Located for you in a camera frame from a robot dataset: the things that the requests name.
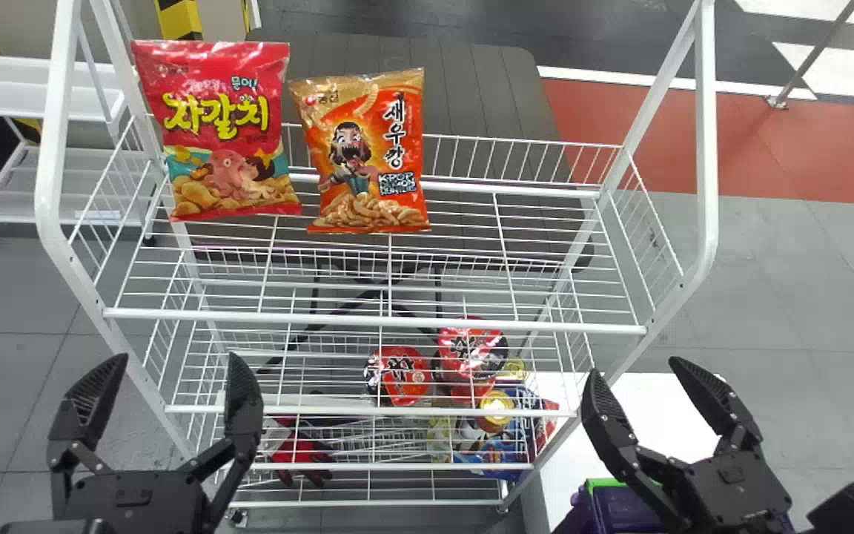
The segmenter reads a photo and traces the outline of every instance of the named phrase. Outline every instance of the yellow lid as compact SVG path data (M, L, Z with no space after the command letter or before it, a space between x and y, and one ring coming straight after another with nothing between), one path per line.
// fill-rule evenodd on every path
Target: yellow lid
M506 395L502 389L490 389L480 399L480 409L513 409L515 406L511 396ZM506 425L509 422L508 415L487 415L484 418L496 426Z

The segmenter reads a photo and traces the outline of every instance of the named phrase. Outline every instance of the white wire cart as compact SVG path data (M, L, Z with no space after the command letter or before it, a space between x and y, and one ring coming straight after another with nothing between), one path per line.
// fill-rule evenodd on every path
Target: white wire cart
M579 424L579 385L595 365L590 335L634 339L604 369L619 378L707 276L716 248L714 6L698 0L622 145L426 135L423 190L431 230L421 234L318 236L317 177L301 129L282 132L301 217L169 223L169 183L159 138L133 75L116 0L90 0L125 95L118 148L74 226L62 228L62 177L75 20L82 0L60 0L52 47L35 217L45 249L112 351L130 352L132 325L150 332L128 372L180 452L222 435L225 357L258 372L267 417L288 415L330 450L325 489L260 454L234 507L489 504L504 510ZM699 257L682 266L632 156L695 43ZM140 172L106 168L140 155ZM119 239L119 220L94 216L120 191L156 185L145 233L156 246ZM436 349L437 329L494 328L526 369L544 409L424 403L394 408L366 398L363 367L386 345ZM428 401L443 395L434 389ZM456 446L431 437L431 420L507 415L531 426L557 420L545 446L517 444L514 462L441 462ZM477 469L522 471L517 482Z

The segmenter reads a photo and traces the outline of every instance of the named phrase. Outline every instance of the orange snack bag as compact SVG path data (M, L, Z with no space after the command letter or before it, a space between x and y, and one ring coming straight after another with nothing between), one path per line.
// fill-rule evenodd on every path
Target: orange snack bag
M319 173L319 216L309 232L428 230L422 68L289 82Z

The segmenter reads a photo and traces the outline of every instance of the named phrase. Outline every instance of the black device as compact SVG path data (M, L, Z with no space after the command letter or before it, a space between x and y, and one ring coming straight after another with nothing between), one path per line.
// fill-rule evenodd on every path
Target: black device
M721 439L714 455L688 464L638 445L621 404L593 369L582 397L582 425L608 470L635 491L674 534L790 534L792 497L763 457L763 435L729 384L671 357L688 398ZM854 534L854 483L809 514L805 534Z
M54 521L6 524L0 534L207 534L216 530L255 459L263 402L250 367L227 362L225 435L172 471L115 471L95 454L121 386L128 355L91 369L68 390L48 433ZM202 483L231 462L213 500ZM92 475L72 482L78 464Z

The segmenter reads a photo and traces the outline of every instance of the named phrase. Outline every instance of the cartoon octopus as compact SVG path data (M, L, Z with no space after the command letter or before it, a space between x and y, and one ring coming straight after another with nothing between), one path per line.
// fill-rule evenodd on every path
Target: cartoon octopus
M250 193L243 185L259 176L259 169L234 150L213 150L203 166L209 171L203 179L204 185L217 189L224 199L248 199Z

